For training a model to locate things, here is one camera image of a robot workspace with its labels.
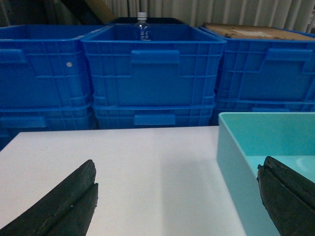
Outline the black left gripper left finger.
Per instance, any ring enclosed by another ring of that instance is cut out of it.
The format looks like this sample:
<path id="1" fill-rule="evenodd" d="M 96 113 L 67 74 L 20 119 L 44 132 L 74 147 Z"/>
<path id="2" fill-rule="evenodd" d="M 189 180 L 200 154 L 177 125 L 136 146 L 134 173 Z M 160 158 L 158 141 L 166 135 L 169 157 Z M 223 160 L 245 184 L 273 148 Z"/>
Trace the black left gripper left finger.
<path id="1" fill-rule="evenodd" d="M 98 202 L 96 168 L 87 160 L 0 230 L 2 236 L 85 236 Z"/>

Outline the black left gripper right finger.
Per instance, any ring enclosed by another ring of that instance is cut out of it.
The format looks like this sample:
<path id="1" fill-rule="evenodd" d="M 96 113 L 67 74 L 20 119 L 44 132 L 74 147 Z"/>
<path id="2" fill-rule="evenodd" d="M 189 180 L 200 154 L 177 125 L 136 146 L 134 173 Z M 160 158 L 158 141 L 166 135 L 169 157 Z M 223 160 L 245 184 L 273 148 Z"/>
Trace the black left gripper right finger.
<path id="1" fill-rule="evenodd" d="M 315 234 L 315 183 L 267 156 L 258 165 L 262 204 L 282 236 Z"/>

